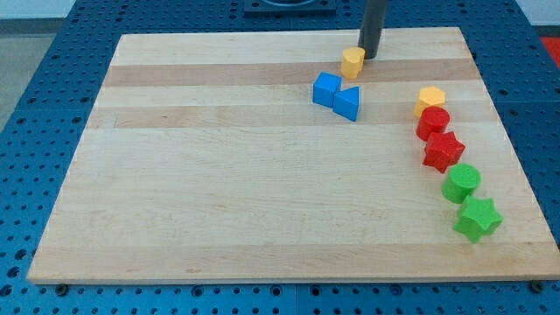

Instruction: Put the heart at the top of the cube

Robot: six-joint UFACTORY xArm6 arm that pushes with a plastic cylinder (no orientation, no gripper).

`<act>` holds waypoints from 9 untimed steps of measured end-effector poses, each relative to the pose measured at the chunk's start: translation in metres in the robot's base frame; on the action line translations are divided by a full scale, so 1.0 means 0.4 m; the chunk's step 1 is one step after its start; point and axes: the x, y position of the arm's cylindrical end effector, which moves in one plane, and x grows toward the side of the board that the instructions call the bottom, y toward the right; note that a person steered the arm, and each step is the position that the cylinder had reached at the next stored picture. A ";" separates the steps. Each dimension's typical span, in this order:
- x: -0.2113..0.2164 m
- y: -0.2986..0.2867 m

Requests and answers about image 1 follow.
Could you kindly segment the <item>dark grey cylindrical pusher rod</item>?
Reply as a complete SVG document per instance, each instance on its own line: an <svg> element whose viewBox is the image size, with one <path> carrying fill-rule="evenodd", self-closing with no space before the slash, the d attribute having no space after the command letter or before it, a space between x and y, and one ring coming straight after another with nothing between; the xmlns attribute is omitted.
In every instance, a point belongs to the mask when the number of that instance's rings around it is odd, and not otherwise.
<svg viewBox="0 0 560 315"><path fill-rule="evenodd" d="M358 47L365 51L365 60L372 60L377 55L387 7L387 0L367 0L365 3L358 39Z"/></svg>

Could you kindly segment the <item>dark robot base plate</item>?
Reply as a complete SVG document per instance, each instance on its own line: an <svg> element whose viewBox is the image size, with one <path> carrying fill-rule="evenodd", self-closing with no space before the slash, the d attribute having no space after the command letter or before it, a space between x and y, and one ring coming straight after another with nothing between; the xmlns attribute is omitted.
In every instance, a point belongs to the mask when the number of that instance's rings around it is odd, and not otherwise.
<svg viewBox="0 0 560 315"><path fill-rule="evenodd" d="M244 0L243 15L334 13L336 0Z"/></svg>

